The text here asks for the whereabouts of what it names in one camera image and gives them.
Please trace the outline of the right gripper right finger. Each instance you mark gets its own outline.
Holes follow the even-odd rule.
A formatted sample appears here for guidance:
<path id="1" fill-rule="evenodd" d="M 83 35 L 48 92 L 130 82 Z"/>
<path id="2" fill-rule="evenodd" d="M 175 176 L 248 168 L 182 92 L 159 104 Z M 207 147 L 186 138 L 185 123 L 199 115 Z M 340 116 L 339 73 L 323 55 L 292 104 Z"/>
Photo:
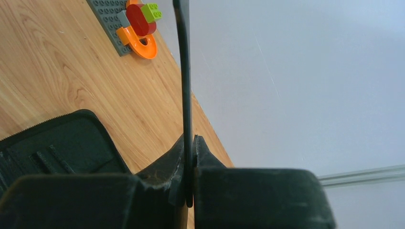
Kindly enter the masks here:
<path id="1" fill-rule="evenodd" d="M 334 229 L 321 183 L 304 169 L 227 168 L 196 135 L 194 217 L 197 229 Z"/>

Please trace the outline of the black zip tool case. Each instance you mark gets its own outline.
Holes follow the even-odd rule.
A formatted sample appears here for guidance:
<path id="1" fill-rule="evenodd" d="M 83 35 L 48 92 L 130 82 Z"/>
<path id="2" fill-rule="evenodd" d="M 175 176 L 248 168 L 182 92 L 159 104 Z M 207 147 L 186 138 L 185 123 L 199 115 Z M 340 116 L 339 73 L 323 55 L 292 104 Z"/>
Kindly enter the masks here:
<path id="1" fill-rule="evenodd" d="M 94 112 L 81 109 L 0 141 L 0 194 L 32 174 L 129 173 L 110 134 Z"/>

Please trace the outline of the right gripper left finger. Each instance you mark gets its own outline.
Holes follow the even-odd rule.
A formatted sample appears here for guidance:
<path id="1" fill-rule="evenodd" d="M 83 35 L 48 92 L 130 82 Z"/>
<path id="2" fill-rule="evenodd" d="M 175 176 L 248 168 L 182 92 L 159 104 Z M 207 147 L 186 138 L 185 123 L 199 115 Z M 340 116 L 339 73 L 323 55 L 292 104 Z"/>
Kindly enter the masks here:
<path id="1" fill-rule="evenodd" d="M 136 174 L 28 175 L 0 201 L 3 229 L 182 229 L 183 137 Z"/>

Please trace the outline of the black handled tail comb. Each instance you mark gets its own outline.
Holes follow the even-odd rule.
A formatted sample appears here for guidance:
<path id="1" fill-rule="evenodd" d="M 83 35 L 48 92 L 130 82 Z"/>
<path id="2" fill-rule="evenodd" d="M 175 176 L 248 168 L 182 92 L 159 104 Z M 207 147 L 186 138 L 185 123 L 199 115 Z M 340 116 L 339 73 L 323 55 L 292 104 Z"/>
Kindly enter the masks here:
<path id="1" fill-rule="evenodd" d="M 181 62 L 181 94 L 184 137 L 184 174 L 185 199 L 187 207 L 193 206 L 193 134 L 192 134 L 192 91 L 191 61 L 189 42 L 189 1 L 173 0 L 176 18 L 180 62 Z"/>

